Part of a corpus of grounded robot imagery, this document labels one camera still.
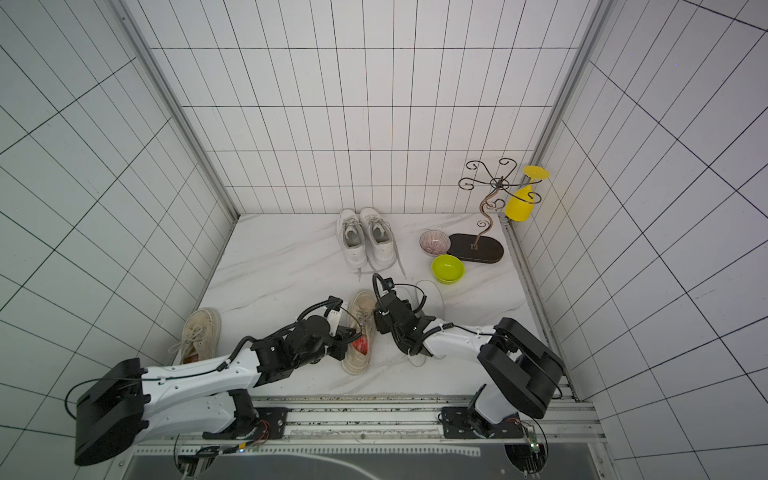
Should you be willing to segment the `red orange shoe insole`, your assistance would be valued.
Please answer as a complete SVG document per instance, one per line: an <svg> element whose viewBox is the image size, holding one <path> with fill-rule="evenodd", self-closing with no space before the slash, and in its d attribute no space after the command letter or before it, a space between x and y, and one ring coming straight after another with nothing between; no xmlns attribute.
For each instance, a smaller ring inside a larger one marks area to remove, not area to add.
<svg viewBox="0 0 768 480"><path fill-rule="evenodd" d="M360 338L356 339L352 344L351 347L360 355L367 356L369 353L369 341L368 337L365 335L362 335Z"/></svg>

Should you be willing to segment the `white shoe insole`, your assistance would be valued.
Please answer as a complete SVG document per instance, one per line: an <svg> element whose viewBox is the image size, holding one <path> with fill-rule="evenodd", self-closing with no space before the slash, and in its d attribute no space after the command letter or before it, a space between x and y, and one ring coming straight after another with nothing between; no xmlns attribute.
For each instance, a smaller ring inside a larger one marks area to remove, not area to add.
<svg viewBox="0 0 768 480"><path fill-rule="evenodd" d="M416 283L416 303L426 316L445 318L444 300L437 285L429 280Z"/></svg>
<svg viewBox="0 0 768 480"><path fill-rule="evenodd" d="M407 361L409 362L409 364L412 367L414 367L414 368L421 368L421 367L426 365L426 363L427 363L427 361L429 359L429 356L428 355L422 355L422 354L411 355L410 353L407 353L405 355L405 358L407 359Z"/></svg>

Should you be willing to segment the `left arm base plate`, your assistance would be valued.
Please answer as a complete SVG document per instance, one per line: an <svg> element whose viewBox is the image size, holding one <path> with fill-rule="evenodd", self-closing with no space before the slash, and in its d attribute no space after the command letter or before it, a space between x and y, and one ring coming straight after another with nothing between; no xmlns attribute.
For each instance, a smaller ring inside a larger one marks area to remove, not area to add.
<svg viewBox="0 0 768 480"><path fill-rule="evenodd" d="M259 408L252 415L235 416L222 431L204 432L204 440L238 440L259 442L281 439L284 435L289 409L284 407Z"/></svg>

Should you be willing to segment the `white sneaker with laces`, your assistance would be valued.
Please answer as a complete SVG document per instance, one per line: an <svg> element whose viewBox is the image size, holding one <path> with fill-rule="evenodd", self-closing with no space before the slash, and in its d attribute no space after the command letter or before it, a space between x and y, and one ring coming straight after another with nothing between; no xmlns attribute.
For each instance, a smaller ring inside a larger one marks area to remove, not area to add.
<svg viewBox="0 0 768 480"><path fill-rule="evenodd" d="M359 219L368 241L366 252L371 266L375 270L381 271L397 265L401 274L405 275L406 272L390 224L378 211L370 207L360 211Z"/></svg>

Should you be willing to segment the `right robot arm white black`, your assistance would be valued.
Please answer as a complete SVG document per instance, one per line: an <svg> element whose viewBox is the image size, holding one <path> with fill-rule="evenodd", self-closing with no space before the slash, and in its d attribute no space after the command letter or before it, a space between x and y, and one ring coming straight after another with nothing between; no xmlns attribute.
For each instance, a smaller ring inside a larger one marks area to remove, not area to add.
<svg viewBox="0 0 768 480"><path fill-rule="evenodd" d="M398 293L400 283L378 273L372 286L376 329L391 335L402 353L456 357L483 367L473 409L487 423L499 424L516 413L540 420L551 401L562 397L563 361L517 320L504 317L483 327L449 322L441 317L441 292L429 280L407 284L407 298Z"/></svg>

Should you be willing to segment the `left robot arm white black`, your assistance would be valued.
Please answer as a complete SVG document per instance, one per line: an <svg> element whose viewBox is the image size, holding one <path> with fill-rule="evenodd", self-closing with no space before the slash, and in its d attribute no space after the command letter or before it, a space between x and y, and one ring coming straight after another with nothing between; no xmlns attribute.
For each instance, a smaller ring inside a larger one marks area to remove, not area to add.
<svg viewBox="0 0 768 480"><path fill-rule="evenodd" d="M74 462L91 466L145 440L199 433L206 440L259 437L266 421L253 388L287 379L326 356L343 360L362 336L343 326L343 300L318 302L263 338L243 337L225 356L189 364L145 367L137 358L86 381L77 399Z"/></svg>

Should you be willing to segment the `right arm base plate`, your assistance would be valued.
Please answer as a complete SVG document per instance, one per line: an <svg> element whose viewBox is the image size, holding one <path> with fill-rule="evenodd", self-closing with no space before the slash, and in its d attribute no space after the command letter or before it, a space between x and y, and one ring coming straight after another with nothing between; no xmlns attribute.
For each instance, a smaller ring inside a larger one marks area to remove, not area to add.
<svg viewBox="0 0 768 480"><path fill-rule="evenodd" d="M438 422L446 439L522 439L523 427L517 413L492 424L467 406L443 407Z"/></svg>

